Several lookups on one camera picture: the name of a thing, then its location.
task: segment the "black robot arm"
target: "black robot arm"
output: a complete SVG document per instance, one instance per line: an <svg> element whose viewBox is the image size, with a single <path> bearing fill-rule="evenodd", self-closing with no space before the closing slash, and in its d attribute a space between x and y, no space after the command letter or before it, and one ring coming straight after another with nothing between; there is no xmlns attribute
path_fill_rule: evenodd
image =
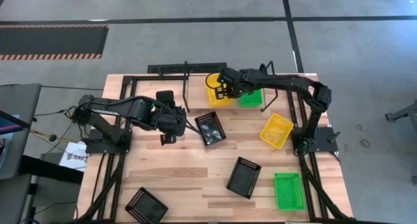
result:
<svg viewBox="0 0 417 224"><path fill-rule="evenodd" d="M87 153L128 151L130 129L113 126L101 115L122 117L142 130L160 130L162 144L175 143L176 136L182 136L186 128L186 112L175 106L172 91L157 92L156 100L146 96L111 100L85 95L72 118L79 126L89 124L95 128L84 139Z"/></svg>
<svg viewBox="0 0 417 224"><path fill-rule="evenodd" d="M239 98L243 94L251 94L253 91L269 88L300 93L303 100L310 106L311 113L306 124L303 125L303 143L315 143L317 138L317 125L322 113L324 113L332 101L332 91L318 81L312 81L306 77L295 75L275 76L269 75L264 70L246 69L236 71L225 68L220 72L218 82L222 83L215 89L219 98Z"/></svg>
<svg viewBox="0 0 417 224"><path fill-rule="evenodd" d="M311 107L311 113L302 127L299 137L300 145L295 145L295 150L298 152L298 157L301 161L302 174L311 182L317 194L323 199L329 211L337 219L346 219L354 221L343 214L339 208L332 202L329 196L321 187L320 183L316 181L313 173L307 166L304 154L307 152L308 146L315 144L317 138L317 129L320 116L324 113L330 102L332 101L332 91L318 81L312 81L306 77L295 75L276 76L267 74L265 69L255 70L246 69L236 71L231 68L225 68L220 72L217 80L220 84L218 87L210 87L215 90L217 98L239 98L243 94L251 94L253 91L269 88L279 89L285 91L295 91L300 93L303 100ZM310 93L309 88L314 89L313 94Z"/></svg>

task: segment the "black mat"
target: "black mat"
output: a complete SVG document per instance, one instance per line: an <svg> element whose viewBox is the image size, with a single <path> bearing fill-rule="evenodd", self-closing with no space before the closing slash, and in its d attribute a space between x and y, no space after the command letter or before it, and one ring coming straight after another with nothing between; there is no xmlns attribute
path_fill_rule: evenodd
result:
<svg viewBox="0 0 417 224"><path fill-rule="evenodd" d="M0 25L0 60L99 59L108 25Z"/></svg>

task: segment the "wooden table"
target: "wooden table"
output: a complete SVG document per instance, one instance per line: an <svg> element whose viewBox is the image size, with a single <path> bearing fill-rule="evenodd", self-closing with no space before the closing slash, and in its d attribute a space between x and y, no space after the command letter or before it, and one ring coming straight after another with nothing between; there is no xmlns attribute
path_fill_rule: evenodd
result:
<svg viewBox="0 0 417 224"><path fill-rule="evenodd" d="M103 98L119 99L123 75L127 74L108 75ZM303 75L317 80L316 74ZM201 81L204 76L192 74L187 83L187 97L191 109L187 117L193 124L195 117L213 111L207 109L206 92ZM155 98L157 91L164 90L172 90L177 105L184 106L182 81L138 81L136 94ZM215 148L205 149L200 136L191 130L186 130L174 145L161 146L159 131L146 132L133 128L132 144L123 171L116 222L135 222L124 207L141 186L169 207L162 219L163 222L308 221L307 209L280 211L276 206L272 181L274 173L301 173L298 158L293 156L291 138L281 149L274 149L259 138L272 113L291 120L286 92L278 93L278 99L265 112L260 112L259 109L239 109L237 105L229 109L216 109L227 139L218 143ZM271 101L274 95L274 90L264 90L266 102ZM298 122L302 122L295 93L293 99ZM106 118L113 123L113 117ZM320 126L328 124L325 113L320 119ZM252 198L249 200L225 188L238 156L262 166ZM80 215L90 206L101 157L102 155L95 154L88 158L78 199ZM326 152L316 153L316 157L324 190L342 212L352 216L339 163ZM96 196L102 188L105 166L106 159L100 173ZM320 216L317 194L313 187L311 192L316 216ZM109 216L111 198L112 191L108 195L104 217Z"/></svg>

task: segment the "basket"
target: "basket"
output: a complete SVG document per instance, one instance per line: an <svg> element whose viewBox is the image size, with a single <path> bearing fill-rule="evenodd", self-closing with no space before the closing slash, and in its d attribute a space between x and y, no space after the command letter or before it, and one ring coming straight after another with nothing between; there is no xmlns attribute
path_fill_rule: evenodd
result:
<svg viewBox="0 0 417 224"><path fill-rule="evenodd" d="M300 175L298 173L276 173L274 175L276 205L280 210L303 210Z"/></svg>
<svg viewBox="0 0 417 224"><path fill-rule="evenodd" d="M257 107L262 104L262 91L256 90L252 94L244 94L239 98L241 107Z"/></svg>
<svg viewBox="0 0 417 224"><path fill-rule="evenodd" d="M207 78L207 84L211 87L220 86L220 83L217 82L218 77L219 77L219 74L209 74L209 77ZM214 89L209 88L207 85L205 85L205 87L206 87L208 102L211 107L224 107L234 101L234 99L229 99L228 97L218 100L216 98L216 93Z"/></svg>
<svg viewBox="0 0 417 224"><path fill-rule="evenodd" d="M226 188L247 199L252 197L261 166L239 157Z"/></svg>
<svg viewBox="0 0 417 224"><path fill-rule="evenodd" d="M197 124L198 130L203 134L205 146L211 146L226 138L226 134L216 112L196 117L195 123Z"/></svg>
<svg viewBox="0 0 417 224"><path fill-rule="evenodd" d="M274 113L263 128L260 137L269 145L281 148L285 140L287 140L293 126L294 124L292 122Z"/></svg>
<svg viewBox="0 0 417 224"><path fill-rule="evenodd" d="M161 221L168 207L145 188L140 188L124 208L139 223L157 224Z"/></svg>

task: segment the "floor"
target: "floor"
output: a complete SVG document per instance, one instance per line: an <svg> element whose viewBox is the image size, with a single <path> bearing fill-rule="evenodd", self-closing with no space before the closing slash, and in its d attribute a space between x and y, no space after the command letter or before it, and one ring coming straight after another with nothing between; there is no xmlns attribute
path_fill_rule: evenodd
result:
<svg viewBox="0 0 417 224"><path fill-rule="evenodd" d="M4 0L0 21L115 23L102 59L1 61L0 85L74 87L43 88L37 112L48 113L75 104L83 94L100 96L101 91L82 88L101 89L109 73L144 73L148 64L227 62L240 69L272 60L279 72L302 68L318 73L333 90L328 113L335 131L341 131L339 154L354 216L414 223L416 131L408 119L389 123L384 114L416 97L417 18L406 16L417 15L417 0L288 1L292 17L326 18L294 20L298 49L286 21L135 23L144 18L283 18L283 0ZM350 18L361 16L368 18ZM52 115L39 117L34 128L59 135L68 125L64 116ZM72 128L67 137L79 137L78 129ZM25 153L39 157L49 149L30 137ZM54 207L39 219L56 221L53 214L64 209ZM66 209L71 215L74 207Z"/></svg>

